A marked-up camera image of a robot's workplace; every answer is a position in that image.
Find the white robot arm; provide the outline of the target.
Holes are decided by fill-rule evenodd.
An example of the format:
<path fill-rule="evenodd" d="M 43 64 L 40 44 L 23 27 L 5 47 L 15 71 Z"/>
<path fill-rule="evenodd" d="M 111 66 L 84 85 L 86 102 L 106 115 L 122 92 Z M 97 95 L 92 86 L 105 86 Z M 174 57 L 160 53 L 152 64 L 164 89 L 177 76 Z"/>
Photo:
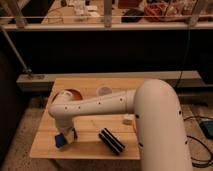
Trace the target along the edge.
<path fill-rule="evenodd" d="M 193 171 L 183 115 L 171 85 L 148 79 L 133 90 L 76 100 L 63 90 L 50 104 L 49 115 L 59 132 L 75 133 L 77 116 L 133 114 L 141 171 Z"/>

